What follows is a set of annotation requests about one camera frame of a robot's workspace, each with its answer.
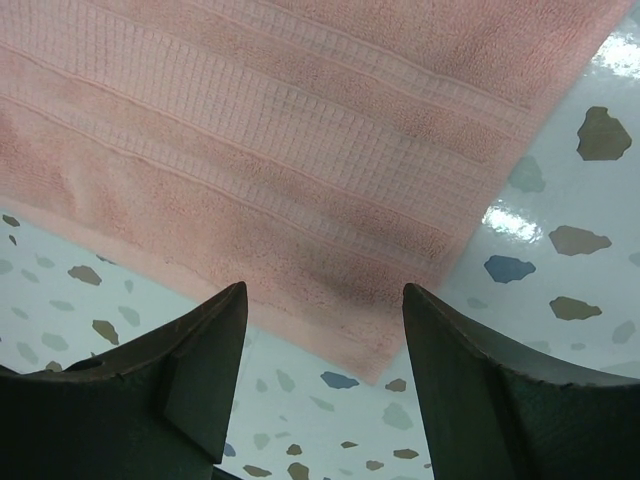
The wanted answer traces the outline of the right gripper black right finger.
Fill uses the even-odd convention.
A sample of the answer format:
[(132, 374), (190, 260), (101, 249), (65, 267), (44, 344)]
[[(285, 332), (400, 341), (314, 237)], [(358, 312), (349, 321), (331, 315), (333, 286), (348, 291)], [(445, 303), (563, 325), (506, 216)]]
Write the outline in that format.
[(438, 479), (635, 479), (639, 383), (525, 346), (419, 285), (403, 321)]

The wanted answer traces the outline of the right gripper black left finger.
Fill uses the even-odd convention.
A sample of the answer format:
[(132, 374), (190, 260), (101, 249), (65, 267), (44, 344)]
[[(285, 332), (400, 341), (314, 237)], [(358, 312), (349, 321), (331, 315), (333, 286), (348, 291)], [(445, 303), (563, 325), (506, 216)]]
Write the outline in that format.
[(5, 479), (221, 479), (248, 318), (230, 285), (54, 372), (1, 372)]

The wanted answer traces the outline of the pink towel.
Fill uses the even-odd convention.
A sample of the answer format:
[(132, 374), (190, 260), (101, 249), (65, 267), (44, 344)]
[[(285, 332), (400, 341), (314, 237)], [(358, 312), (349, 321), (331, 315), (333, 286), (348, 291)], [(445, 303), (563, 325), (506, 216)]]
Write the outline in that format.
[(1, 200), (368, 381), (628, 1), (5, 1)]

